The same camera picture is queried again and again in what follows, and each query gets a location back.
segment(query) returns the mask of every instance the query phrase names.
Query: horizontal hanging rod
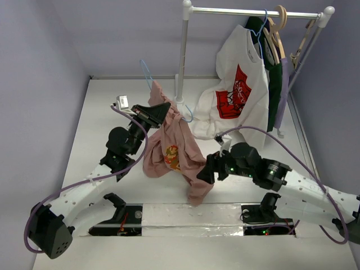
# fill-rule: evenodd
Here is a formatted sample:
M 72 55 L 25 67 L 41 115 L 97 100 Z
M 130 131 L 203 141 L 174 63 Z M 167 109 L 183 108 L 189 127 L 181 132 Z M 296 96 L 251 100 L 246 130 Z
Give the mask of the horizontal hanging rod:
M 207 8 L 207 7 L 191 7 L 191 13 L 206 14 L 228 14 L 228 15 L 245 15 L 245 16 L 265 16 L 265 10 L 232 10 L 228 8 Z M 303 12 L 286 12 L 288 18 L 313 19 L 321 18 L 321 13 L 303 13 Z M 277 11 L 268 11 L 269 17 L 279 17 Z

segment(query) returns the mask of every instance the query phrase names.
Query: red graphic print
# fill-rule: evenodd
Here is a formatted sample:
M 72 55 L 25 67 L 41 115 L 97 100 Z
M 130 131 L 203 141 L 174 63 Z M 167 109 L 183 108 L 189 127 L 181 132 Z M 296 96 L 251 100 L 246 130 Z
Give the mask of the red graphic print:
M 251 88 L 246 84 L 247 78 L 248 76 L 237 65 L 232 92 L 216 91 L 220 118 L 234 119 L 239 117 L 251 93 Z

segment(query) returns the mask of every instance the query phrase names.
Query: green shirt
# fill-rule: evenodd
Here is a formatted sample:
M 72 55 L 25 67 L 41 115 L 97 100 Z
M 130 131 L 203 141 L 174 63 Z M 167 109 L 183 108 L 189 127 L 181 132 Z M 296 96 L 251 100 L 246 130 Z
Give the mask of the green shirt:
M 257 33 L 263 23 L 263 20 L 258 17 L 249 17 L 245 28 L 251 29 L 255 31 L 255 33 Z M 258 43 L 258 38 L 253 33 L 251 33 L 251 38 L 253 40 L 253 44 Z M 269 132 L 272 131 L 274 127 L 277 108 L 280 101 L 282 87 L 282 65 L 281 63 L 275 65 L 271 50 L 266 50 L 266 47 L 269 48 L 267 43 L 268 42 L 266 40 L 264 32 L 262 31 L 260 34 L 260 44 L 263 51 L 265 69 L 269 72 L 269 118 L 267 128 L 267 131 Z

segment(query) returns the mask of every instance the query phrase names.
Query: white t-shirt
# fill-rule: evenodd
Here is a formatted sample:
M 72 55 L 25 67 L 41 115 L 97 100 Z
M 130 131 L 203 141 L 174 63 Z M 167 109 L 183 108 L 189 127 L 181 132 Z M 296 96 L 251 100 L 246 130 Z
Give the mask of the white t-shirt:
M 192 134 L 208 140 L 240 125 L 266 131 L 268 79 L 249 30 L 236 26 L 217 54 L 216 71 L 221 82 L 202 93 L 190 124 Z M 252 129 L 242 129 L 240 133 L 249 145 L 263 148 L 265 134 Z

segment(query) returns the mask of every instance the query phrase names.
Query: red wire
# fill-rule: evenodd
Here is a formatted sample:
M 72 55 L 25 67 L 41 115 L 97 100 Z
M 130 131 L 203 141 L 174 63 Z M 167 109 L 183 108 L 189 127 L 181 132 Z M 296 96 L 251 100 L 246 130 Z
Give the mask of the red wire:
M 124 226 L 124 224 L 125 224 L 125 222 L 126 222 L 126 218 L 128 217 L 128 214 L 129 214 L 129 213 L 126 213 L 126 214 L 125 214 L 124 220 L 122 221 L 122 223 L 121 223 L 121 225 L 120 225 L 120 229 L 118 230 L 118 233 L 123 231 L 123 226 Z

